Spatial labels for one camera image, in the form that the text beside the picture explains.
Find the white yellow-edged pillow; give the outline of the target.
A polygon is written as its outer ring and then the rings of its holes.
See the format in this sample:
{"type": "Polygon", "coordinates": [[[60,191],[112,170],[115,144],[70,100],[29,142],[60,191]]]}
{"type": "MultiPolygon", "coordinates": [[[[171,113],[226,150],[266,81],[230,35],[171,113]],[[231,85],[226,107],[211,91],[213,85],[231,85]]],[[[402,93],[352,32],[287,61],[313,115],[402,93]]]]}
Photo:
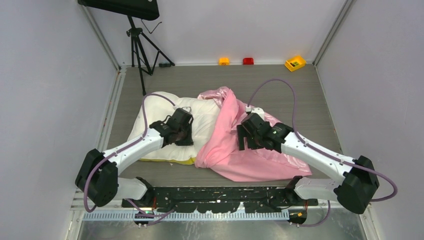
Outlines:
{"type": "Polygon", "coordinates": [[[143,158],[142,161],[171,162],[181,165],[192,165],[201,148],[209,141],[215,128],[215,123],[220,112],[220,108],[212,99],[197,99],[191,97],[178,97],[172,93],[158,91],[152,93],[144,101],[144,110],[140,110],[128,140],[132,140],[141,135],[145,129],[144,114],[147,123],[164,120],[171,116],[175,110],[174,106],[192,109],[192,139],[191,146],[167,145],[159,150],[153,151],[143,158]]]}

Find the pink floral pillowcase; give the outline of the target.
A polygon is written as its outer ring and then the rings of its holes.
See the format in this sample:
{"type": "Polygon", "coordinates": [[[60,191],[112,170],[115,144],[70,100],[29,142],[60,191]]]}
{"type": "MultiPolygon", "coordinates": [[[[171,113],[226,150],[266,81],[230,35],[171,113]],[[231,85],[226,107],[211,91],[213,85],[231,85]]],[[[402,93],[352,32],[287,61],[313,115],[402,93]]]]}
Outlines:
{"type": "Polygon", "coordinates": [[[204,91],[198,99],[213,100],[219,113],[209,141],[196,156],[197,168],[211,169],[234,182],[289,180],[312,174],[307,163],[285,153],[265,148],[239,150],[237,125],[247,116],[247,105],[230,88],[204,91]]]}

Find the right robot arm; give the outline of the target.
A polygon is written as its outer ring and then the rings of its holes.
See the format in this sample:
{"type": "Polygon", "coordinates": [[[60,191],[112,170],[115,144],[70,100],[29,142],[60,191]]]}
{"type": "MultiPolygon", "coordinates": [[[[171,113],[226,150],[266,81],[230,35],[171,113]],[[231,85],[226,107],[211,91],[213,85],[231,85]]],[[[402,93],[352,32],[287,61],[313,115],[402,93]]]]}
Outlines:
{"type": "Polygon", "coordinates": [[[369,158],[361,155],[355,159],[331,151],[282,122],[271,125],[251,112],[236,129],[239,150],[276,151],[297,158],[328,176],[328,179],[295,176],[285,192],[291,205],[309,199],[327,200],[338,202],[352,213],[363,214],[380,186],[369,158]]]}

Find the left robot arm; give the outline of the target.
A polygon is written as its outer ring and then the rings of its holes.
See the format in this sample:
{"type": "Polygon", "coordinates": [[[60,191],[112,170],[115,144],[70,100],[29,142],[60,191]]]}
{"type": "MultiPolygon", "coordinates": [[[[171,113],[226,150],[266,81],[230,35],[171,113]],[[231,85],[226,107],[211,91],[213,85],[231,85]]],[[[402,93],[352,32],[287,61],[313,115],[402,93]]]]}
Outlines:
{"type": "Polygon", "coordinates": [[[136,138],[104,152],[90,150],[80,167],[75,185],[83,192],[87,212],[92,201],[94,207],[103,207],[112,200],[135,201],[141,207],[153,202],[151,185],[144,179],[122,178],[120,174],[146,155],[168,145],[192,145],[193,115],[190,107],[178,107],[165,120],[158,120],[136,138]]]}

